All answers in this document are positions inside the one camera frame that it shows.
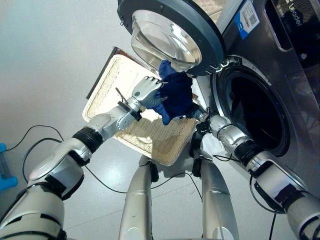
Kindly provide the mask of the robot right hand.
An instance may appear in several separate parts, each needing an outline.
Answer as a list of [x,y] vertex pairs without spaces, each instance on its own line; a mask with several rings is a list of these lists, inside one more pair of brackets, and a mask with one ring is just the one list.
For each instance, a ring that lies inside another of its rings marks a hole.
[[210,115],[198,104],[192,103],[187,112],[179,115],[178,119],[196,119],[200,122],[205,122]]

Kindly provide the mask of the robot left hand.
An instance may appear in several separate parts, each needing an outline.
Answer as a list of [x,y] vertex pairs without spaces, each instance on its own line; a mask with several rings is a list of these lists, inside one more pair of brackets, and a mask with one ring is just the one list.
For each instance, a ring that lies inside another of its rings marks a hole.
[[160,90],[164,83],[152,76],[145,76],[133,89],[131,96],[142,106],[152,109],[160,105],[168,97],[161,96]]

